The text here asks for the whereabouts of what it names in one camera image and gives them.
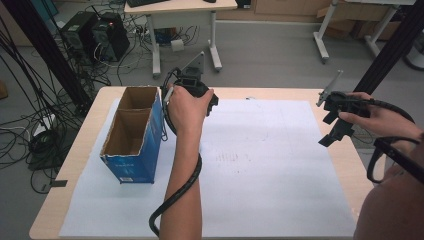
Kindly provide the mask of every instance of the white table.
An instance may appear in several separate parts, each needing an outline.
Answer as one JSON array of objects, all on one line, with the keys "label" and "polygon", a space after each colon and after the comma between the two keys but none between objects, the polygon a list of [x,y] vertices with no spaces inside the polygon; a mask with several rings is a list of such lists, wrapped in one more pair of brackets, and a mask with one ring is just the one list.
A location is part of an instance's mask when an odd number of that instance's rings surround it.
[{"label": "white table", "polygon": [[234,0],[219,0],[215,3],[208,3],[203,0],[170,0],[134,8],[130,8],[126,4],[124,11],[129,14],[146,14],[153,48],[153,77],[157,78],[161,73],[160,51],[159,44],[156,42],[155,35],[153,34],[154,29],[211,25],[209,49],[215,69],[220,71],[222,64],[215,45],[216,11],[235,8],[237,8],[237,3]]},{"label": "white table", "polygon": [[[66,186],[54,187],[50,190],[29,232],[32,239],[63,239],[59,236],[59,232],[69,210],[78,179],[87,165],[89,155],[111,104],[114,99],[122,96],[124,90],[125,87],[104,87],[99,91],[56,178],[56,181],[66,181]],[[308,101],[321,134],[327,134],[331,130],[330,125],[322,122],[328,112],[315,105],[318,93],[322,89],[214,88],[214,90],[220,99],[254,97],[263,100]],[[343,138],[342,141],[333,144],[327,150],[352,210],[352,216],[357,220],[362,203],[373,186],[366,178],[365,168],[350,138]]]},{"label": "white table", "polygon": [[[327,26],[331,20],[331,17],[333,16],[334,11],[336,10],[338,2],[339,2],[338,0],[333,0],[331,2],[330,7],[328,8],[327,14],[325,15],[325,18],[321,24],[319,31],[313,33],[315,42],[318,46],[319,52],[321,54],[321,60],[323,63],[325,63],[330,58],[330,56],[328,55],[327,49],[325,48],[322,37],[324,35],[325,30],[327,29]],[[390,8],[390,10],[387,11],[384,18],[378,24],[376,31],[371,36],[366,35],[364,37],[367,43],[367,46],[371,49],[372,53],[376,57],[380,53],[380,49],[377,47],[376,41],[378,37],[380,36],[380,34],[383,32],[384,28],[390,22],[390,19],[392,19],[393,15],[396,13],[398,6],[413,5],[415,3],[415,0],[346,0],[346,2],[393,5]]]}]

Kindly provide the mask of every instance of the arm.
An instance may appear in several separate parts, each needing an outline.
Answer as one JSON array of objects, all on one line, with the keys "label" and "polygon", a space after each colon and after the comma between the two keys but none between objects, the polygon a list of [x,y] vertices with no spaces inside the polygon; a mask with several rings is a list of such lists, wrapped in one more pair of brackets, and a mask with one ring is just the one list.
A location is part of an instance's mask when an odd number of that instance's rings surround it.
[{"label": "arm", "polygon": [[[168,111],[177,130],[174,164],[165,199],[168,199],[189,179],[197,164],[200,138],[207,106],[213,95],[209,90],[194,98],[186,89],[174,86]],[[199,180],[161,217],[160,239],[201,239],[202,209]]]},{"label": "arm", "polygon": [[[351,96],[362,99],[371,99],[371,96],[360,92],[351,93]],[[405,119],[400,114],[378,106],[368,106],[371,113],[370,118],[360,117],[353,113],[340,112],[340,119],[371,131],[379,136],[403,136],[414,139],[419,139],[423,132],[413,122]]]}]

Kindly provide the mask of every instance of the forearm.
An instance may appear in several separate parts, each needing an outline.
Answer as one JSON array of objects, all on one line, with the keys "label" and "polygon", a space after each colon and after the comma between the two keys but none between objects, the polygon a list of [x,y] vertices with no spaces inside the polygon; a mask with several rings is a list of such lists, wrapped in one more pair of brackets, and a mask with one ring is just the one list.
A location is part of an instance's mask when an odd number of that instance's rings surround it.
[{"label": "forearm", "polygon": [[[177,137],[174,165],[165,199],[193,174],[198,161],[200,133],[181,132]],[[160,239],[201,239],[202,213],[199,180],[161,217]]]}]

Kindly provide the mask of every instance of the power strip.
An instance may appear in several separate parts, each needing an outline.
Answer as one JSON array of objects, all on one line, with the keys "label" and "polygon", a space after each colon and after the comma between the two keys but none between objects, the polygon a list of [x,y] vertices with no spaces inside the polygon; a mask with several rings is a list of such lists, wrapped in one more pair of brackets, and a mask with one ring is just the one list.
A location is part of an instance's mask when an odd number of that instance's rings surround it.
[{"label": "power strip", "polygon": [[37,129],[35,129],[35,132],[34,132],[34,135],[33,136],[35,137],[39,133],[44,132],[44,131],[50,129],[51,128],[51,123],[53,123],[55,117],[56,116],[54,114],[51,114],[50,116],[43,117],[43,123],[44,124],[40,123],[38,125]]}]

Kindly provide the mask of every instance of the open cardboard box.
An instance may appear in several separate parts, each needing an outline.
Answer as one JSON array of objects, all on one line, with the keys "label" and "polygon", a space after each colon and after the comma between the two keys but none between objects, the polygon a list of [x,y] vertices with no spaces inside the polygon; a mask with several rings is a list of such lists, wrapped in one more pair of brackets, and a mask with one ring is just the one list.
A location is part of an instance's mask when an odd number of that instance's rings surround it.
[{"label": "open cardboard box", "polygon": [[[369,3],[348,3],[339,1],[333,13],[334,19],[380,21],[390,9],[387,5]],[[327,14],[328,7],[318,10],[317,18]]]},{"label": "open cardboard box", "polygon": [[157,87],[127,87],[100,158],[120,183],[154,183],[162,137]]},{"label": "open cardboard box", "polygon": [[349,19],[331,19],[324,34],[334,38],[345,39],[349,36],[355,23],[356,21]]},{"label": "open cardboard box", "polygon": [[4,84],[4,83],[0,80],[0,99],[2,99],[2,98],[6,98],[7,96],[9,96],[9,94],[7,93],[6,84]]},{"label": "open cardboard box", "polygon": [[[398,29],[400,21],[387,23],[384,30],[378,36],[378,40],[388,41],[393,33]],[[362,39],[365,35],[372,35],[378,27],[378,22],[357,21],[352,29],[351,36],[354,39]]]}]

